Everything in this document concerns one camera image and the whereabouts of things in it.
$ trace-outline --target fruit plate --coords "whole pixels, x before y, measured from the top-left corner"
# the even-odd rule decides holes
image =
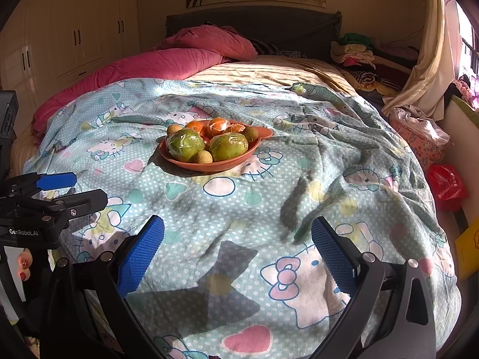
[[[235,124],[243,124],[238,121],[231,121],[231,123]],[[181,168],[185,168],[188,170],[192,171],[198,171],[200,173],[218,173],[220,171],[226,171],[229,169],[232,169],[236,167],[237,165],[240,165],[241,163],[247,161],[248,159],[251,158],[253,155],[255,149],[259,146],[260,142],[262,139],[269,139],[272,137],[272,131],[268,128],[264,127],[256,127],[258,130],[258,139],[256,139],[253,143],[251,143],[248,147],[248,151],[246,151],[244,154],[237,156],[236,158],[233,159],[228,159],[227,161],[219,161],[219,162],[213,162],[213,163],[186,163],[186,162],[180,162],[177,160],[174,160],[172,156],[169,154],[168,149],[166,147],[166,136],[163,137],[159,141],[158,148],[160,149],[161,156],[165,158],[167,161],[175,164],[176,166],[179,166]]]

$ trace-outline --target white wardrobe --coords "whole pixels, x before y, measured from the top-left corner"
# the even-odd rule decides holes
[[[21,0],[0,33],[0,80],[21,133],[49,97],[140,53],[137,0]]]

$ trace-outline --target blue gripper pad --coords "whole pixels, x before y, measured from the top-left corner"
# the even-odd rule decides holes
[[[323,218],[311,224],[311,238],[324,259],[336,284],[343,293],[353,296],[357,290],[356,269],[334,239],[338,236]]]
[[[37,181],[37,188],[41,190],[72,188],[76,183],[77,176],[74,173],[45,174]]]
[[[161,217],[153,215],[140,233],[132,249],[118,269],[118,292],[122,298],[138,289],[143,275],[165,236],[165,224]]]

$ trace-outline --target plastic-wrapped fruit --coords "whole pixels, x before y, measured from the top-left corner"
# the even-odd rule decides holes
[[[226,161],[248,151],[248,141],[240,133],[228,132],[211,139],[209,150],[215,162]]]
[[[246,127],[242,124],[231,124],[228,128],[226,128],[225,132],[237,132],[240,133]]]
[[[246,127],[241,133],[246,137],[249,143],[253,143],[260,135],[254,127]]]
[[[207,134],[210,138],[222,134],[229,127],[229,121],[222,117],[215,117],[207,124]]]
[[[204,136],[207,134],[206,125],[200,121],[190,121],[188,124],[185,125],[185,128],[191,128],[200,136]]]
[[[166,147],[176,160],[192,162],[196,153],[204,150],[204,141],[194,130],[183,128],[167,138]]]
[[[179,124],[172,124],[166,129],[166,134],[168,136],[173,135],[176,131],[182,130],[183,127]]]
[[[213,163],[213,157],[208,151],[201,150],[196,153],[196,163]]]

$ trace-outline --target light blue polka dot sheet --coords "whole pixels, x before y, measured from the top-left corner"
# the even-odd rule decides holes
[[[274,136],[220,174],[184,171],[155,154],[170,124],[218,116],[268,127]],[[310,355],[349,301],[311,241],[320,215],[361,252],[419,261],[437,348],[457,320],[454,264],[421,167],[361,97],[301,83],[120,81],[51,118],[39,155],[25,165],[31,171],[73,171],[76,192],[108,194],[104,211],[61,235],[76,262],[116,249],[152,214],[163,218],[165,239],[127,298],[168,357]],[[385,305],[382,295],[363,341]]]

